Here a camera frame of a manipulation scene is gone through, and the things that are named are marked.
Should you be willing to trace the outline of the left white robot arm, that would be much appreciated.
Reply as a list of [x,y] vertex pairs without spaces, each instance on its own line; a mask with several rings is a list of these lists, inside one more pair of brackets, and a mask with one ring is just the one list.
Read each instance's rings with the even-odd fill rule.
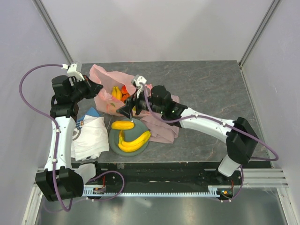
[[38,172],[35,177],[37,186],[50,202],[80,197],[88,181],[99,184],[103,179],[103,173],[96,169],[94,163],[83,164],[77,169],[73,169],[71,163],[78,102],[94,98],[102,87],[86,75],[81,81],[67,75],[52,79],[54,95],[49,113],[52,119],[51,147],[43,172]]

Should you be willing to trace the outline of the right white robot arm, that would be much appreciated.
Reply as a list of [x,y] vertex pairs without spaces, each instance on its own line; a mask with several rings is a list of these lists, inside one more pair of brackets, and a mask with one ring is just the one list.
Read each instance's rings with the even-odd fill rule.
[[216,182],[222,185],[231,180],[236,169],[250,161],[258,144],[258,136],[245,118],[225,120],[197,112],[175,102],[163,85],[154,86],[150,94],[137,90],[126,99],[124,106],[117,109],[117,113],[127,118],[141,111],[153,112],[171,126],[196,130],[224,142],[227,154],[214,176]]

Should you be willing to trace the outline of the orange tangerine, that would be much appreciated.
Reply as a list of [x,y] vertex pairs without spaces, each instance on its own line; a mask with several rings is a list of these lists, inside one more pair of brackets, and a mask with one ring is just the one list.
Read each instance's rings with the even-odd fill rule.
[[122,98],[121,98],[121,101],[122,101],[122,102],[125,102],[129,97],[130,97],[129,94],[124,94],[124,95],[122,96]]

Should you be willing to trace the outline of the pink plastic bag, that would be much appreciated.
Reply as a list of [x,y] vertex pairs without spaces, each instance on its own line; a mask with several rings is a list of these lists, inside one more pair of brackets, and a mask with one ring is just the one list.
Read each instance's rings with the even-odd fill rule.
[[103,67],[93,65],[90,69],[90,79],[103,86],[103,89],[94,97],[94,102],[98,111],[103,113],[119,116],[117,109],[124,106],[124,103],[111,95],[113,87],[126,87],[129,94],[134,94],[136,88],[131,83],[133,75],[128,75],[123,72],[112,71],[107,72]]

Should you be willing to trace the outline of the red-yellow apple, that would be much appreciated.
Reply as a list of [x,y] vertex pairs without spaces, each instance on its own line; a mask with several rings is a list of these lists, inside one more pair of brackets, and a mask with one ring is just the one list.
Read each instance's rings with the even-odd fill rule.
[[121,87],[121,93],[122,95],[130,95],[125,85]]

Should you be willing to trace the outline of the single yellow banana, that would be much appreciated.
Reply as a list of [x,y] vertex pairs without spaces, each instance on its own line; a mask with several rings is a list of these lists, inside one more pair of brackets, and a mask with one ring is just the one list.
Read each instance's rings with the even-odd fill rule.
[[122,92],[118,86],[113,87],[111,95],[115,97],[117,100],[122,99]]

